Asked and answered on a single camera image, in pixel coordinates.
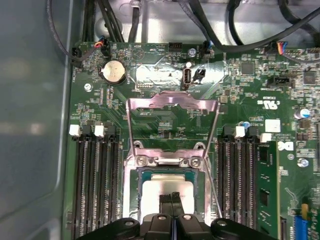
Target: dimm slot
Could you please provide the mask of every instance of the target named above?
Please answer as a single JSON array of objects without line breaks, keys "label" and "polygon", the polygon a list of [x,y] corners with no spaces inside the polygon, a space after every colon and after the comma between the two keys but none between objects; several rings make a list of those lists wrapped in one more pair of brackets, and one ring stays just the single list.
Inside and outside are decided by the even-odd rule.
[{"label": "dimm slot", "polygon": [[250,218],[251,218],[251,145],[246,144],[246,157],[245,157],[245,225],[250,227]]},{"label": "dimm slot", "polygon": [[218,156],[217,156],[217,195],[218,195],[218,201],[221,207],[222,216],[224,216],[224,167],[225,167],[225,161],[224,161],[224,143],[222,142],[222,139],[218,142]]},{"label": "dimm slot", "polygon": [[108,221],[114,222],[117,220],[117,206],[118,206],[118,142],[117,136],[112,135],[109,138],[107,162],[109,165],[109,208],[108,208]]},{"label": "dimm slot", "polygon": [[228,169],[228,181],[229,181],[229,218],[235,220],[235,164],[237,159],[237,150],[235,149],[235,143],[230,143],[229,152],[229,169]]},{"label": "dimm slot", "polygon": [[257,227],[257,161],[258,161],[258,144],[251,144],[252,162],[251,164],[251,222],[250,227],[256,229]]},{"label": "dimm slot", "polygon": [[73,199],[73,226],[71,228],[71,237],[73,240],[80,237],[80,222],[81,222],[81,192],[83,178],[83,159],[84,159],[85,143],[79,138],[76,140],[75,153],[75,198]]},{"label": "dimm slot", "polygon": [[241,163],[243,158],[243,143],[241,140],[234,145],[234,221],[241,222],[241,194],[242,194],[242,175],[241,175]]},{"label": "dimm slot", "polygon": [[103,140],[99,143],[99,172],[97,172],[97,222],[98,228],[105,225],[105,201],[106,201],[106,174],[107,174],[107,150],[108,142]]},{"label": "dimm slot", "polygon": [[83,155],[83,178],[82,178],[82,190],[81,190],[81,223],[80,223],[80,235],[83,236],[87,233],[87,221],[89,213],[89,185],[90,185],[90,164],[92,157],[92,139],[89,138],[84,144]]},{"label": "dimm slot", "polygon": [[224,153],[224,179],[223,179],[223,187],[224,187],[224,217],[230,218],[230,143],[225,142],[223,147]]},{"label": "dimm slot", "polygon": [[92,138],[90,143],[90,157],[88,163],[88,188],[87,188],[87,212],[86,212],[86,232],[92,231],[93,223],[93,208],[94,208],[94,189],[95,189],[95,174],[96,174],[96,137]]}]

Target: capacitor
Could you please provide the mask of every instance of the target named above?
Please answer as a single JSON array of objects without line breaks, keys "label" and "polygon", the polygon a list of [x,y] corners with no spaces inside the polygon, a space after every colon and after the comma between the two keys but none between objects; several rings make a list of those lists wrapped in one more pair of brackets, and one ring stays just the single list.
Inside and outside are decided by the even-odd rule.
[{"label": "capacitor", "polygon": [[295,111],[294,117],[295,119],[298,119],[298,120],[307,119],[310,117],[310,111],[309,109],[306,109],[306,108],[298,109],[297,111]]},{"label": "capacitor", "polygon": [[196,49],[190,48],[190,49],[188,50],[188,56],[189,56],[190,58],[194,58],[196,55],[197,55],[197,50],[196,50]]},{"label": "capacitor", "polygon": [[106,80],[108,84],[118,85],[126,79],[126,68],[120,61],[108,61],[100,69],[99,75]]},{"label": "capacitor", "polygon": [[242,127],[244,127],[244,129],[247,130],[249,127],[251,127],[251,124],[248,121],[241,121],[238,123],[238,126],[242,126]]}]

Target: screw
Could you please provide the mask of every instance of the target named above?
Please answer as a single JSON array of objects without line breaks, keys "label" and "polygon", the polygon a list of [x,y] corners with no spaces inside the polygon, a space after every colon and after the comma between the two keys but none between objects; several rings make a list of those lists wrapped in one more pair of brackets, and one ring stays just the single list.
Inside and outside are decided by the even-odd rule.
[{"label": "screw", "polygon": [[191,160],[191,167],[197,168],[200,166],[200,160],[198,158],[194,158]]},{"label": "screw", "polygon": [[219,220],[219,221],[217,222],[217,224],[220,225],[220,226],[222,226],[222,227],[227,226],[227,223],[226,223],[225,221],[223,221],[223,220]]},{"label": "screw", "polygon": [[86,84],[84,85],[84,90],[85,90],[86,92],[91,92],[92,89],[93,89],[93,87],[92,87],[92,85],[91,85],[90,83],[86,83]]},{"label": "screw", "polygon": [[287,157],[288,157],[289,160],[295,159],[295,155],[293,155],[292,153],[288,154]]},{"label": "screw", "polygon": [[184,215],[183,218],[184,218],[185,220],[190,220],[192,217],[191,217],[190,215]]},{"label": "screw", "polygon": [[197,50],[195,50],[194,48],[190,48],[188,50],[188,55],[189,57],[194,58],[197,55]]},{"label": "screw", "polygon": [[139,156],[136,159],[136,163],[138,164],[138,166],[144,166],[147,164],[147,159],[144,156]]},{"label": "screw", "polygon": [[305,168],[309,166],[309,161],[305,158],[299,158],[297,164],[300,168]]}]

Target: white label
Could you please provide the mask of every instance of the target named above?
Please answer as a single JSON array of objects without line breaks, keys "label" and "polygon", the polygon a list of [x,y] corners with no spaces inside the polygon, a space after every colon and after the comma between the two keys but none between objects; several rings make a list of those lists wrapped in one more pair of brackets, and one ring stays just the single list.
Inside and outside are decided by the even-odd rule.
[{"label": "white label", "polygon": [[287,151],[293,151],[294,150],[294,142],[293,141],[278,141],[278,150],[279,151],[283,151],[283,150],[287,150]]},{"label": "white label", "polygon": [[266,119],[264,125],[267,133],[281,132],[281,121],[279,119]]},{"label": "white label", "polygon": [[280,105],[280,101],[274,101],[274,100],[258,100],[258,105],[263,105],[265,109],[267,110],[277,110],[278,105]]}]

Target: chip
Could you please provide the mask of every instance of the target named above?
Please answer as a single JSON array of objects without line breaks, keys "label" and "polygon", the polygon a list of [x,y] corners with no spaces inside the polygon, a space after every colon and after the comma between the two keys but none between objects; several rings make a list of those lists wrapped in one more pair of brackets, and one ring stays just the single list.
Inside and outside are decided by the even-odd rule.
[{"label": "chip", "polygon": [[265,205],[268,206],[268,202],[269,202],[269,192],[260,189],[260,202]]},{"label": "chip", "polygon": [[316,72],[315,71],[305,71],[303,74],[304,84],[316,84]]},{"label": "chip", "polygon": [[228,114],[228,106],[227,105],[220,105],[219,112],[224,113],[224,114]]},{"label": "chip", "polygon": [[246,75],[253,75],[255,73],[254,64],[252,62],[242,62],[241,72]]},{"label": "chip", "polygon": [[261,162],[268,162],[268,148],[267,147],[260,147],[260,161]]}]

